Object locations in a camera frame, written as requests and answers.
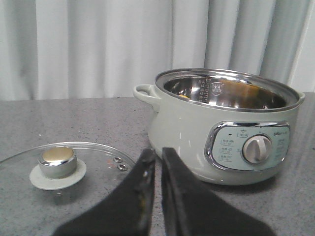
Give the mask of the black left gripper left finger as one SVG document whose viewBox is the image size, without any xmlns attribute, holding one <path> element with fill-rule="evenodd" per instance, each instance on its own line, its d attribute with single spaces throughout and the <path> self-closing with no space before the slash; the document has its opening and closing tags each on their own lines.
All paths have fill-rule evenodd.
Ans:
<svg viewBox="0 0 315 236">
<path fill-rule="evenodd" d="M 99 204 L 56 229 L 56 236 L 147 236 L 155 191 L 156 153 L 142 151 L 126 178 Z"/>
</svg>

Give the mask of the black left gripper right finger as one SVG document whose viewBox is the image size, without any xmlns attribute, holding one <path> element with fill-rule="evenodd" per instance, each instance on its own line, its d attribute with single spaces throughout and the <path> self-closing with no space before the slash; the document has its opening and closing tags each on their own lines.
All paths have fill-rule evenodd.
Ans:
<svg viewBox="0 0 315 236">
<path fill-rule="evenodd" d="M 168 236 L 273 236 L 271 228 L 204 187 L 175 149 L 162 149 L 162 209 Z"/>
</svg>

